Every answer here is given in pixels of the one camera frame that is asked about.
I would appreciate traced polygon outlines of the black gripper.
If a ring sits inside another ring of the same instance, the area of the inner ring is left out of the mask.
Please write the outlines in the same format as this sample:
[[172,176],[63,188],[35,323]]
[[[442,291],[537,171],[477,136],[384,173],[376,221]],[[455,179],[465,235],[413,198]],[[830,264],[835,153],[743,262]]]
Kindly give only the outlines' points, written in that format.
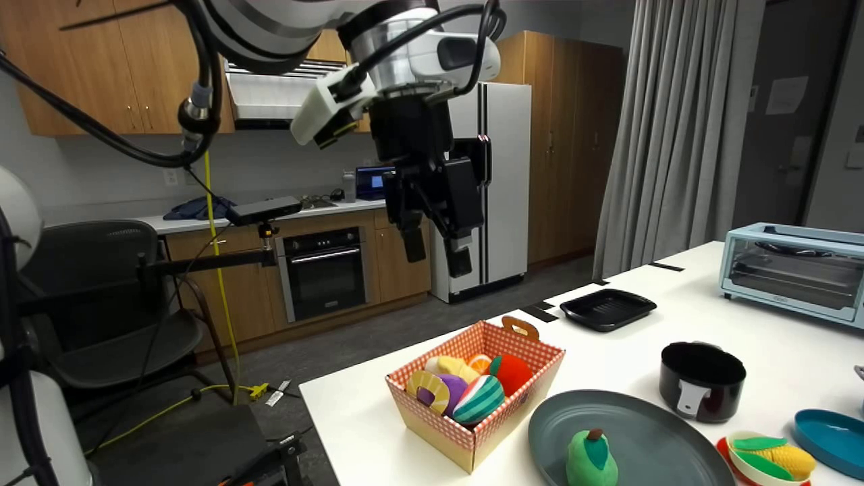
[[484,221],[482,188],[491,181],[491,144],[484,136],[455,138],[449,106],[423,94],[379,99],[369,121],[387,165],[387,211],[401,225],[406,256],[428,256],[415,219],[423,212],[445,235],[449,276],[468,276],[468,235]]

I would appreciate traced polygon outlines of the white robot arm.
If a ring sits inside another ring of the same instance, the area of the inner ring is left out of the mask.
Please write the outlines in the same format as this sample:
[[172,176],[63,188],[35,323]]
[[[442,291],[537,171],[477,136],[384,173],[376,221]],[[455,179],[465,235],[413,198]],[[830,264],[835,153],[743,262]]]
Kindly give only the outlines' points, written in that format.
[[455,276],[472,271],[465,237],[484,221],[477,195],[491,171],[455,150],[449,103],[500,71],[496,34],[507,25],[500,0],[442,7],[438,0],[374,0],[355,10],[344,0],[163,0],[179,10],[198,53],[194,90],[179,106],[183,145],[156,153],[28,79],[20,79],[59,115],[124,156],[153,167],[187,167],[206,156],[221,127],[221,67],[256,76],[297,71],[324,30],[336,30],[352,61],[317,79],[291,115],[302,145],[333,145],[367,121],[387,165],[387,211],[406,253],[423,256],[418,221],[429,219],[445,239]]

